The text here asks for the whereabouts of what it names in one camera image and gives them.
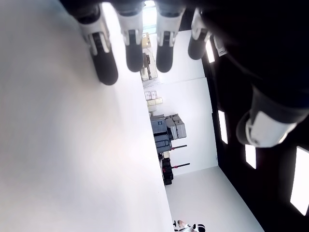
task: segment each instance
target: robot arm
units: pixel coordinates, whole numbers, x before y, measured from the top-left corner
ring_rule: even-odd
[[[113,85],[118,78],[112,54],[109,32],[100,2],[102,0],[60,0],[67,11],[79,22],[97,71],[99,80]],[[126,45],[126,63],[132,72],[142,68],[142,6],[141,0],[112,0],[118,14]],[[288,33],[283,22],[287,17],[294,23],[297,42],[307,38],[301,23],[306,20],[289,15],[277,4],[247,3],[246,1],[209,0],[157,0],[157,57],[159,71],[172,67],[173,46],[185,8],[196,7],[192,21],[192,36],[188,54],[200,59],[205,54],[206,41],[216,34],[223,39],[231,60],[252,80],[253,102],[237,127],[238,140],[256,147],[272,147],[281,143],[286,135],[309,114],[309,81],[306,59],[291,61],[287,56],[302,53],[289,46]],[[296,7],[297,15],[302,14]],[[302,43],[302,50],[308,50]]]

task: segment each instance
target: white table surface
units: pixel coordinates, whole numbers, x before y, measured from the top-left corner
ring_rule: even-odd
[[[0,31],[0,231],[173,231],[120,32],[107,87],[57,0],[2,1]]]

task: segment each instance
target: person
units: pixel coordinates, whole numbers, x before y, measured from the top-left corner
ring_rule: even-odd
[[[175,230],[175,231],[181,231],[181,232],[205,232],[205,226],[202,224],[194,224],[193,226],[190,226],[189,224],[178,220],[178,226],[179,226],[179,230]]]

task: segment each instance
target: ceiling light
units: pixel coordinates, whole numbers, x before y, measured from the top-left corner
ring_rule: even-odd
[[[250,164],[254,169],[256,169],[256,152],[255,146],[245,145],[246,150],[246,161]]]
[[[210,40],[207,40],[207,42],[206,42],[206,52],[207,52],[209,63],[214,62],[214,55],[213,55],[213,51],[212,51],[211,41]]]
[[[227,132],[226,132],[226,124],[225,124],[225,115],[224,112],[218,110],[219,114],[219,123],[220,123],[220,130],[221,130],[221,139],[223,142],[227,144]]]
[[[306,215],[309,205],[309,152],[297,147],[291,203]]]

